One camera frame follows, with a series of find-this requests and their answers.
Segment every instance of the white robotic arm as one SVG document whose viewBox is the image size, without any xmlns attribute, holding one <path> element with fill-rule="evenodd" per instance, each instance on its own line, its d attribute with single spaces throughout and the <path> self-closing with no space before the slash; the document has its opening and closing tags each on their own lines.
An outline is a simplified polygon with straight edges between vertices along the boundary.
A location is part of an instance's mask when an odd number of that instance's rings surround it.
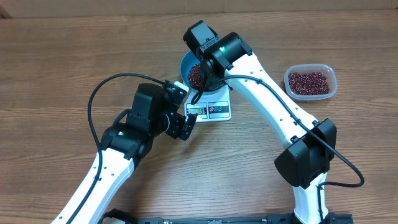
<svg viewBox="0 0 398 224">
<path fill-rule="evenodd" d="M 134 171 L 132 159 L 125 159 L 123 153 L 108 148 L 102 151 L 102 154 L 103 167 L 99 181 L 72 223 L 97 224 L 113 195 Z M 98 153 L 83 182 L 52 224 L 62 224 L 68 221 L 93 183 L 97 169 Z"/>
<path fill-rule="evenodd" d="M 260 78 L 267 83 L 286 103 L 295 115 L 302 120 L 308 129 L 314 128 L 314 121 L 318 121 L 314 116 L 308 114 L 294 103 L 273 81 L 261 66 L 257 56 L 243 55 L 241 58 L 233 62 L 233 68 L 226 70 L 225 76 L 247 75 L 254 78 Z M 261 116 L 267 121 L 269 126 L 275 132 L 280 144 L 284 149 L 292 145 L 292 136 L 301 138 L 307 132 L 297 125 L 286 109 L 281 105 L 279 100 L 267 88 L 258 85 L 252 80 L 242 78 L 233 78 L 226 80 L 227 84 L 234 90 L 238 91 L 250 102 Z M 305 224 L 318 224 L 321 222 L 318 212 L 317 185 L 324 182 L 326 173 L 319 175 L 311 181 L 306 189 L 302 187 L 293 187 L 295 197 L 295 216 Z M 325 193 L 321 191 L 322 212 L 325 218 L 328 210 L 325 206 Z"/>
</svg>

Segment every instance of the scale display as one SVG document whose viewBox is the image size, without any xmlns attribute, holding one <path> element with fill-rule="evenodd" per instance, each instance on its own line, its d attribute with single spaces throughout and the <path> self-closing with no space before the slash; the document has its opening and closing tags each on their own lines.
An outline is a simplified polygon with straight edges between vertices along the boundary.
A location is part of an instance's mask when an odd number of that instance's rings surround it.
<svg viewBox="0 0 398 224">
<path fill-rule="evenodd" d="M 203 115 L 206 114 L 206 108 L 192 108 L 188 109 L 188 114 L 197 114 L 197 115 Z"/>
</svg>

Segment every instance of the wooden table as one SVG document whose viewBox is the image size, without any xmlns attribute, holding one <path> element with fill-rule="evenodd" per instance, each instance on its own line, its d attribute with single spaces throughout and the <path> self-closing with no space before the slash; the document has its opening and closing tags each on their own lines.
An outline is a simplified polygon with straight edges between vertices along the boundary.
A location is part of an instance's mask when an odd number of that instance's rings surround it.
<svg viewBox="0 0 398 224">
<path fill-rule="evenodd" d="M 331 212 L 355 223 L 398 219 L 398 13 L 267 12 L 0 21 L 0 222 L 49 223 L 88 171 L 96 148 L 86 118 L 94 87 L 115 73 L 179 80 L 186 29 L 204 19 L 239 33 L 281 83 L 301 63 L 334 68 L 337 94 L 300 103 L 338 128 L 336 148 L 363 172 L 360 189 L 327 187 Z M 131 107 L 143 80 L 106 84 L 93 103 L 97 133 Z M 108 209 L 137 217 L 288 213 L 291 186 L 274 159 L 270 127 L 238 93 L 233 118 L 197 124 L 188 141 L 161 136 Z M 357 182 L 339 159 L 328 180 Z"/>
</svg>

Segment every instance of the digital kitchen scale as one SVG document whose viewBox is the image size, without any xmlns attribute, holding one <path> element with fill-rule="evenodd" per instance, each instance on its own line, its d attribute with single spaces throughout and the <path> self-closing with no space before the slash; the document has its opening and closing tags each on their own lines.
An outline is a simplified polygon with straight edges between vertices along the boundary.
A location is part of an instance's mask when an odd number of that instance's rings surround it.
<svg viewBox="0 0 398 224">
<path fill-rule="evenodd" d="M 198 92 L 188 82 L 189 71 L 195 64 L 200 63 L 194 54 L 189 51 L 181 61 L 180 73 L 191 93 L 184 103 L 185 117 L 188 114 L 197 114 L 197 122 L 229 121 L 231 119 L 231 103 L 229 101 L 229 87 L 224 85 L 218 90 L 204 92 L 195 105 L 191 104 L 193 96 Z"/>
</svg>

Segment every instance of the black cable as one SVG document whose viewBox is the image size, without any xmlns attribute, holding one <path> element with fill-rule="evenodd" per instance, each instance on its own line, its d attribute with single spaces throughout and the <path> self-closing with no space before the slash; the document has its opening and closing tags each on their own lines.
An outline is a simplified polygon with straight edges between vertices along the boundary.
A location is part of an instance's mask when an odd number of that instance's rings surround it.
<svg viewBox="0 0 398 224">
<path fill-rule="evenodd" d="M 151 80 L 153 82 L 159 83 L 161 85 L 164 85 L 164 82 L 159 81 L 155 78 L 151 78 L 145 75 L 140 75 L 140 74 L 136 74 L 136 73 L 120 73 L 120 74 L 116 74 L 113 75 L 105 80 L 103 80 L 100 84 L 98 84 L 98 86 L 94 89 L 93 93 L 90 96 L 90 99 L 88 100 L 88 106 L 87 106 L 87 117 L 88 117 L 88 124 L 90 125 L 90 129 L 91 129 L 91 133 L 93 133 L 93 137 L 94 137 L 94 141 L 95 144 L 97 146 L 97 150 L 98 150 L 98 170 L 97 170 L 97 174 L 94 177 L 94 181 L 91 184 L 90 188 L 88 189 L 85 197 L 83 198 L 83 200 L 80 202 L 79 206 L 77 206 L 76 210 L 73 212 L 72 216 L 69 218 L 69 220 L 67 221 L 67 224 L 71 224 L 71 222 L 73 221 L 73 219 L 76 217 L 76 215 L 79 213 L 80 209 L 84 206 L 85 202 L 87 201 L 88 197 L 90 196 L 91 192 L 93 191 L 95 184 L 97 183 L 98 179 L 100 178 L 100 174 L 101 174 L 101 168 L 102 168 L 102 150 L 101 150 L 101 144 L 100 141 L 98 140 L 98 136 L 95 132 L 94 129 L 94 125 L 93 125 L 93 120 L 91 118 L 91 104 L 93 103 L 93 99 L 95 94 L 97 93 L 97 91 L 101 88 L 101 86 L 103 86 L 105 83 L 107 83 L 108 81 L 117 78 L 117 77 L 139 77 L 139 78 L 145 78 L 148 80 Z"/>
<path fill-rule="evenodd" d="M 279 101 L 279 103 L 281 103 L 281 105 L 286 109 L 286 111 L 289 113 L 289 115 L 291 115 L 291 117 L 293 118 L 293 120 L 300 125 L 304 130 L 306 130 L 307 133 L 309 133 L 309 135 L 311 135 L 311 137 L 315 138 L 320 144 L 322 144 L 323 146 L 325 146 L 327 149 L 329 149 L 332 153 L 334 153 L 337 157 L 339 157 L 345 164 L 347 164 L 359 177 L 360 182 L 357 184 L 344 184 L 344 183 L 339 183 L 339 182 L 324 182 L 324 183 L 320 183 L 317 186 L 317 190 L 318 190 L 318 211 L 319 211 L 319 215 L 321 218 L 322 223 L 325 223 L 324 219 L 323 219 L 323 212 L 322 212 L 322 202 L 321 202 L 321 190 L 323 190 L 322 186 L 324 185 L 334 185 L 334 186 L 340 186 L 340 187 L 360 187 L 365 183 L 365 178 L 363 177 L 361 171 L 359 171 L 358 168 L 356 168 L 354 166 L 354 164 L 352 164 L 349 160 L 347 160 L 343 155 L 341 155 L 338 151 L 336 151 L 335 149 L 333 149 L 331 146 L 329 146 L 324 140 L 322 140 L 320 137 L 318 137 L 315 133 L 313 133 L 310 129 L 308 129 L 302 122 L 300 119 L 298 119 L 296 117 L 296 115 L 294 115 L 293 111 L 290 110 L 290 108 L 286 105 L 286 103 L 283 101 L 283 99 L 277 94 L 277 92 L 275 92 L 275 90 L 273 90 L 271 88 L 271 86 L 269 86 L 268 84 L 266 84 L 262 79 L 260 78 L 255 78 L 255 77 L 251 77 L 248 75 L 231 75 L 228 77 L 224 77 L 221 78 L 213 83 L 211 83 L 209 85 L 209 87 L 215 85 L 215 84 L 219 84 L 220 82 L 224 82 L 225 80 L 229 80 L 232 78 L 242 78 L 242 79 L 246 79 L 246 80 L 253 80 L 256 81 L 257 84 L 261 84 L 264 87 L 266 87 Z"/>
<path fill-rule="evenodd" d="M 201 96 L 203 95 L 203 92 L 205 91 L 205 87 L 206 87 L 206 82 L 207 82 L 207 73 L 205 73 L 205 78 L 203 79 L 203 87 L 202 89 L 198 90 L 198 92 L 196 92 L 194 94 L 194 96 L 191 99 L 191 104 L 195 105 L 199 102 Z"/>
</svg>

